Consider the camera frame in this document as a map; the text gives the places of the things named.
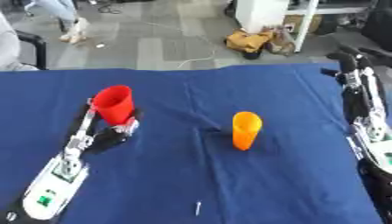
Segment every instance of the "robotic hand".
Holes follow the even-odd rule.
[[[96,132],[102,118],[88,101],[73,120],[64,149],[49,161],[17,200],[0,211],[0,224],[57,223],[88,176],[89,165],[82,156],[127,141],[138,128],[140,116],[140,110],[135,109],[125,124]]]
[[[347,138],[364,186],[385,223],[392,223],[392,131],[387,125],[385,90],[370,60],[361,52],[342,46],[328,55],[340,70],[322,69],[343,87],[343,108],[351,125]]]

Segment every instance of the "person's arm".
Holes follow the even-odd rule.
[[[13,70],[19,64],[20,42],[0,11],[0,71]]]

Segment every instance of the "jeans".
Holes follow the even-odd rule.
[[[36,5],[46,9],[61,19],[66,29],[71,28],[76,20],[76,9],[72,0],[33,0]]]

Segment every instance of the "floor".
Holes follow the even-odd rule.
[[[80,14],[91,22],[90,39],[79,45],[58,41],[59,25],[42,9],[35,17],[8,15],[16,29],[44,37],[50,69],[134,68],[149,70],[210,69],[244,64],[309,63],[328,61],[324,55],[338,43],[377,46],[359,33],[339,31],[324,37],[309,36],[301,53],[291,57],[265,53],[245,60],[223,44],[237,28],[223,14],[227,0],[157,0],[113,5],[120,14],[101,14],[96,6],[80,4]],[[32,60],[33,49],[24,45],[22,61]],[[392,74],[383,78],[392,87]]]

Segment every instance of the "wire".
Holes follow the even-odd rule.
[[[150,23],[150,22],[145,22],[145,21],[140,20],[140,19],[136,19],[136,18],[131,17],[131,16],[128,16],[128,15],[125,15],[125,16],[126,16],[126,17],[129,17],[129,18],[132,18],[132,19],[136,20],[137,22],[141,22],[141,23],[144,23],[144,24],[147,24],[147,25],[155,25],[155,26],[163,27],[163,28],[168,29],[168,30],[174,30],[174,31],[177,31],[177,32],[184,32],[184,30],[183,30],[183,29],[180,29],[180,28],[170,27],[170,26],[167,26],[167,25],[164,25],[164,24],[154,24],[154,23]],[[193,61],[212,60],[212,59],[215,57],[215,54],[216,54],[216,45],[215,45],[213,42],[211,42],[207,37],[204,37],[204,36],[202,36],[202,35],[195,35],[194,37],[198,37],[199,39],[201,39],[201,40],[207,42],[207,43],[212,47],[212,50],[211,50],[210,55],[209,55],[208,57],[202,58],[202,59],[188,59],[188,60],[185,60],[185,61],[183,61],[181,64],[179,64],[179,66],[177,67],[177,69],[180,69],[180,68],[181,68],[182,66],[184,66],[185,64],[190,63],[190,62],[193,62]]]
[[[101,6],[100,8],[98,8],[98,11],[100,12],[100,13],[108,13],[108,14],[116,14],[116,15],[118,15],[118,14],[123,14],[123,12],[121,11],[121,10],[113,10],[112,9],[112,2],[110,1],[109,3],[105,3],[103,6]],[[140,23],[143,23],[143,24],[147,24],[147,25],[155,25],[155,26],[159,26],[159,27],[163,27],[163,28],[165,28],[165,29],[168,29],[168,30],[173,30],[173,31],[177,31],[177,32],[185,32],[185,30],[183,30],[183,29],[180,29],[180,28],[177,28],[177,27],[170,27],[170,26],[167,26],[167,25],[164,25],[164,24],[154,24],[154,23],[150,23],[150,22],[145,22],[145,21],[143,21],[143,20],[141,20],[141,19],[137,19],[137,18],[135,18],[135,17],[132,17],[132,16],[129,16],[129,15],[125,15],[127,18],[131,18],[132,20],[134,20],[134,21],[136,21],[136,22],[140,22]],[[178,65],[178,67],[177,67],[177,69],[180,69],[182,66],[184,66],[185,64],[187,64],[187,63],[191,63],[191,62],[193,62],[193,61],[204,61],[204,60],[212,60],[214,57],[215,57],[215,55],[216,55],[216,45],[213,43],[213,42],[211,42],[206,36],[203,36],[203,35],[194,35],[194,37],[197,37],[197,38],[199,38],[199,39],[201,39],[201,40],[203,40],[204,42],[207,42],[210,46],[211,46],[211,53],[210,53],[210,55],[208,56],[208,57],[206,57],[206,58],[202,58],[202,59],[188,59],[188,60],[185,60],[185,61],[183,61],[181,64],[179,64]]]
[[[104,5],[102,5],[98,8],[98,12],[99,13],[106,13],[106,14],[115,14],[115,15],[123,13],[120,10],[113,10],[112,6],[113,6],[112,1],[108,1]]]

